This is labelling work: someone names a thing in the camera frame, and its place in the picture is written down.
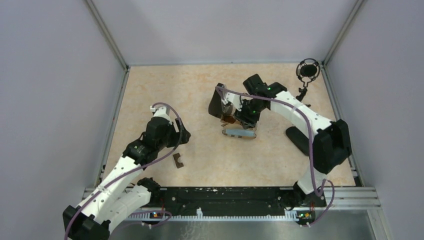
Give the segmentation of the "black textured glasses case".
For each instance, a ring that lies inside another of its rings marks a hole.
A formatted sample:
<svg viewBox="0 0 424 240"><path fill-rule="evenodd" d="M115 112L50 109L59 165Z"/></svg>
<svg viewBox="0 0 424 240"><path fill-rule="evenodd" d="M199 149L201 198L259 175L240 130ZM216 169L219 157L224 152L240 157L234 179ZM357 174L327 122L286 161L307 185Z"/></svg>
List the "black textured glasses case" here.
<svg viewBox="0 0 424 240"><path fill-rule="evenodd" d="M297 127L291 126L285 131L289 140L307 157L310 156L310 139L304 135Z"/></svg>

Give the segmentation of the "plaid glasses case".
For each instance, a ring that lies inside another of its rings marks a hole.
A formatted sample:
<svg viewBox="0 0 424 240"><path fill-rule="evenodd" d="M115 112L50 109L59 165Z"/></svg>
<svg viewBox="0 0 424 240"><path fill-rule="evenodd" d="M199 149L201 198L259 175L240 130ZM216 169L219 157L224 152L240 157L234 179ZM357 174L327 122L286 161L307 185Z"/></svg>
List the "plaid glasses case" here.
<svg viewBox="0 0 424 240"><path fill-rule="evenodd" d="M253 140L257 137L257 128L243 128L242 123L231 115L223 115L220 119L221 133L227 137Z"/></svg>

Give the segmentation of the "blue cleaning cloth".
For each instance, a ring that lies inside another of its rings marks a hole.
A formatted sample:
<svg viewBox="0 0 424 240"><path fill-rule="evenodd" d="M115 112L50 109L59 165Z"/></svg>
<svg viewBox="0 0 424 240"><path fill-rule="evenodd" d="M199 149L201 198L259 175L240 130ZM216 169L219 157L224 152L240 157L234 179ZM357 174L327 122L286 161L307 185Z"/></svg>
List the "blue cleaning cloth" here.
<svg viewBox="0 0 424 240"><path fill-rule="evenodd" d="M257 137L254 131L248 129L224 129L222 133L233 138L255 139Z"/></svg>

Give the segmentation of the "brown frame sunglasses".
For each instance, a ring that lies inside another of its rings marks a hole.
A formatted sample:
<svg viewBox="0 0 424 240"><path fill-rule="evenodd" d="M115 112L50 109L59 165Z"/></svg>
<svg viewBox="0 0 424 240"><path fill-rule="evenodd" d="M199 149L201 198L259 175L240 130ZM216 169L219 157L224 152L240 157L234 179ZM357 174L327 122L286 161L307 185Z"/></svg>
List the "brown frame sunglasses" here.
<svg viewBox="0 0 424 240"><path fill-rule="evenodd" d="M222 115L220 118L221 126L225 127L226 125L234 124L236 123L236 119L232 115Z"/></svg>

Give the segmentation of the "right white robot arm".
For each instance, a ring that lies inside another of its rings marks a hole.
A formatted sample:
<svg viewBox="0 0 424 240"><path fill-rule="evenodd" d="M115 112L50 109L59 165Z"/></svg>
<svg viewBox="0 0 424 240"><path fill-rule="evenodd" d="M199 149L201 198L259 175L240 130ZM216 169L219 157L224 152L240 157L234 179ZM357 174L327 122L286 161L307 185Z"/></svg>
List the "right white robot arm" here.
<svg viewBox="0 0 424 240"><path fill-rule="evenodd" d="M292 123L292 142L304 146L309 157L309 168L295 183L293 200L299 206L307 206L315 193L321 196L321 187L334 167L342 164L351 154L351 138L348 124L324 117L296 99L278 82L270 85L258 74L247 78L243 85L246 93L227 91L224 100L235 107L234 117L244 128L254 128L263 110L270 110Z"/></svg>

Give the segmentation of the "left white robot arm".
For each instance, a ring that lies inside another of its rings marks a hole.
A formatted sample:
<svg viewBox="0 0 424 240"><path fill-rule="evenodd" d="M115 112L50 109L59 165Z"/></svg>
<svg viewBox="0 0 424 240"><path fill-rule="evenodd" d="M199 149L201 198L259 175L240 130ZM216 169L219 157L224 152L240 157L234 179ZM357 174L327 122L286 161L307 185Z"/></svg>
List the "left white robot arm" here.
<svg viewBox="0 0 424 240"><path fill-rule="evenodd" d="M126 147L102 183L76 207L69 205L63 211L65 240L107 240L137 208L154 207L160 202L159 191L142 185L124 196L121 194L147 167L164 160L189 141L191 135L181 118L177 117L175 122L178 130L167 118L152 117L145 132Z"/></svg>

